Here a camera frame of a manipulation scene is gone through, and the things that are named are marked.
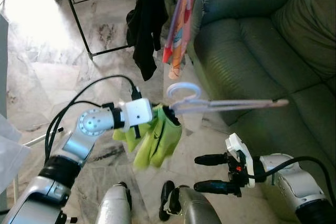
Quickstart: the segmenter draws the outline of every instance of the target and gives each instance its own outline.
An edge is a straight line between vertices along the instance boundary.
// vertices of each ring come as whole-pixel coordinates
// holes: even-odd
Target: green towel
[[[127,142],[130,152],[143,139],[134,160],[134,166],[137,168],[146,168],[149,165],[160,167],[166,157],[173,155],[182,134],[180,123],[176,118],[165,113],[162,104],[153,108],[153,120],[139,125],[139,130],[142,136],[139,139],[135,139],[133,128],[126,133],[115,130],[113,134],[115,140]]]

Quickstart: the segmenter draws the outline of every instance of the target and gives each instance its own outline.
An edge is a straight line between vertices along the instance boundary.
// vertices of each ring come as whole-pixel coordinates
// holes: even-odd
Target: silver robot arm
[[[198,182],[194,185],[196,191],[241,197],[240,188],[246,185],[254,187],[255,183],[268,183],[280,189],[290,209],[302,224],[336,223],[335,208],[328,202],[315,179],[301,169],[298,162],[289,164],[270,176],[264,176],[266,172],[293,157],[286,154],[252,157],[235,133],[226,140],[226,146],[228,152],[200,156],[195,159],[195,163],[209,166],[228,164],[230,181]]]
[[[87,161],[96,140],[106,130],[122,129],[152,120],[148,99],[137,99],[104,109],[84,112],[75,129],[62,146],[19,197],[6,215],[3,224],[61,224],[67,216],[61,208],[66,204],[76,177]]]

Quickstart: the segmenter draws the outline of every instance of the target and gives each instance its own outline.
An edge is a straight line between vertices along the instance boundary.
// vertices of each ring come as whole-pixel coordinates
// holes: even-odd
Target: black cable
[[[6,215],[6,214],[8,214],[9,211],[10,211],[10,209],[2,210],[2,211],[0,211],[0,215]]]
[[[265,177],[267,177],[269,175],[272,175],[272,174],[278,172],[279,170],[285,168],[288,165],[291,165],[293,163],[300,162],[300,161],[312,161],[312,162],[317,163],[321,167],[321,169],[322,169],[322,171],[324,173],[324,177],[326,179],[325,182],[327,183],[327,188],[328,188],[328,192],[329,192],[329,195],[330,195],[330,199],[331,199],[332,205],[334,207],[336,207],[335,195],[334,195],[333,190],[332,190],[331,179],[330,179],[328,170],[325,167],[325,165],[321,161],[319,161],[317,158],[309,157],[309,156],[294,157],[294,158],[292,158],[292,159],[290,159],[288,161],[285,161],[282,164],[276,166],[272,170],[269,170],[269,171],[267,171],[265,173],[258,174],[258,175],[250,175],[250,174],[248,174],[248,177],[249,178],[253,178],[253,179],[265,178]]]
[[[88,104],[91,104],[91,105],[99,107],[99,108],[101,107],[101,105],[99,105],[99,104],[96,104],[96,103],[90,102],[90,101],[85,101],[85,100],[80,100],[80,101],[74,102],[72,105],[75,105],[77,103],[88,103]]]
[[[82,89],[69,103],[68,105],[63,109],[61,110],[57,115],[56,117],[54,117],[54,119],[52,120],[51,124],[49,125],[48,127],[48,130],[47,130],[47,133],[46,133],[46,138],[45,138],[45,163],[48,161],[49,157],[50,157],[50,152],[51,152],[51,148],[52,148],[52,144],[54,142],[54,139],[55,139],[55,135],[57,133],[57,128],[63,118],[63,116],[65,115],[65,113],[68,111],[68,109],[75,103],[75,100],[85,91],[87,90],[90,86],[92,86],[93,84],[99,82],[99,81],[102,81],[102,80],[106,80],[106,79],[109,79],[109,78],[115,78],[115,77],[123,77],[125,79],[128,80],[128,82],[130,83],[131,87],[132,87],[132,91],[136,91],[136,86],[134,85],[133,81],[128,78],[127,76],[124,76],[122,74],[114,74],[114,75],[111,75],[111,76],[107,76],[107,77],[103,77],[103,78],[100,78],[92,83],[90,83],[89,85],[87,85],[84,89]],[[53,128],[54,126],[54,129],[51,133],[51,137],[50,137],[50,141],[49,141],[49,136],[50,136],[50,132],[51,132],[51,129]]]

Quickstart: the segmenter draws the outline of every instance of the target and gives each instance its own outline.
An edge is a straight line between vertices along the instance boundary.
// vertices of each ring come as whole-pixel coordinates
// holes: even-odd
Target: metal leg
[[[71,11],[72,11],[72,14],[73,14],[73,16],[75,18],[78,30],[80,32],[80,36],[82,37],[82,40],[84,42],[84,46],[86,48],[86,51],[88,53],[89,58],[92,60],[94,56],[101,55],[101,54],[106,54],[106,53],[112,52],[112,51],[117,51],[117,50],[120,50],[120,49],[123,49],[123,48],[127,48],[128,45],[121,46],[121,47],[116,47],[116,48],[112,48],[112,49],[108,49],[108,50],[104,50],[104,51],[100,51],[100,52],[96,52],[96,53],[92,53],[90,51],[89,45],[88,45],[88,43],[86,41],[86,38],[85,38],[85,35],[84,35],[84,32],[83,32],[82,26],[80,25],[80,21],[78,19],[78,16],[77,16],[77,13],[76,13],[76,10],[75,10],[75,7],[74,7],[74,4],[82,3],[84,1],[88,1],[88,0],[82,0],[82,1],[78,1],[78,2],[75,2],[75,0],[68,0],[70,8],[71,8]]]
[[[86,51],[88,52],[89,57],[90,57],[90,55],[91,55],[92,53],[90,52],[90,48],[89,48],[89,46],[88,46],[88,43],[86,42],[85,35],[84,35],[84,33],[83,33],[83,29],[82,29],[82,27],[81,27],[81,25],[80,25],[80,22],[79,22],[79,20],[78,20],[78,16],[77,16],[76,10],[75,10],[75,8],[74,8],[74,5],[72,4],[72,0],[68,0],[68,2],[69,2],[69,5],[70,5],[72,14],[74,15],[76,24],[77,24],[77,26],[78,26],[78,30],[79,30],[79,32],[80,32],[80,36],[81,36],[82,39],[83,39],[83,42],[84,42]]]

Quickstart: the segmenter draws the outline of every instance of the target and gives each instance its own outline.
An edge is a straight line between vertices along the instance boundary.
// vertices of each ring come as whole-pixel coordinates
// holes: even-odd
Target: leather couch
[[[177,0],[165,0],[172,14]],[[222,113],[253,155],[322,161],[336,192],[336,0],[195,0],[188,44],[212,99],[288,99],[283,108]],[[325,194],[321,169],[301,162]],[[282,222],[296,222],[278,190],[263,186]]]

